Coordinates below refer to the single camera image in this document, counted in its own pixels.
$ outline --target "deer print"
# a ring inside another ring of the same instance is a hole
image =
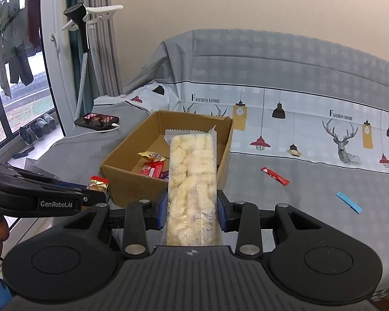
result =
[[[192,103],[192,104],[187,108],[187,110],[185,109],[185,106],[183,105],[183,111],[184,111],[185,113],[189,114],[189,113],[190,113],[190,108],[191,108],[193,105],[194,105],[194,103]]]
[[[347,134],[344,136],[343,140],[340,141],[337,137],[337,134],[334,133],[334,126],[333,126],[333,130],[330,130],[330,128],[329,128],[329,123],[332,120],[333,119],[330,119],[326,125],[324,124],[324,121],[323,121],[323,126],[324,126],[324,129],[326,130],[326,132],[333,137],[333,141],[338,146],[338,157],[340,158],[340,161],[346,165],[359,165],[359,164],[361,164],[361,160],[360,160],[359,156],[347,153],[345,148],[344,148],[349,143],[349,139],[353,138],[356,135],[357,130],[359,128],[357,128],[356,131],[354,131],[353,125],[350,123],[351,133],[349,134],[349,130],[346,130]]]
[[[226,114],[226,111],[228,111],[228,109],[226,109],[225,112],[221,115],[221,113],[222,113],[221,109],[216,104],[215,104],[215,106],[218,109],[218,114],[217,114],[218,117],[223,117]]]

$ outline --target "beige wall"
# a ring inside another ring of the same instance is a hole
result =
[[[123,82],[159,43],[201,28],[280,31],[321,38],[389,61],[389,0],[112,0]]]

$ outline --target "window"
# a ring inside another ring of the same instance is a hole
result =
[[[40,0],[0,0],[0,148],[54,102],[40,38]]]

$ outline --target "brown cardboard box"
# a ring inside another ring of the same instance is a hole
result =
[[[217,132],[217,188],[223,189],[228,175],[229,148],[232,141],[233,120],[230,117],[204,116],[175,111],[157,111],[143,121],[102,162],[101,172],[109,179],[109,193],[114,203],[126,207],[141,199],[154,200],[168,183],[165,180],[141,175],[144,160],[137,153],[158,152],[169,158],[170,146],[164,140],[166,129]],[[166,159],[163,171],[169,168]]]

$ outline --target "dark red garment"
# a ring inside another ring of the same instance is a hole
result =
[[[40,0],[27,0],[27,35],[34,48],[40,47]]]

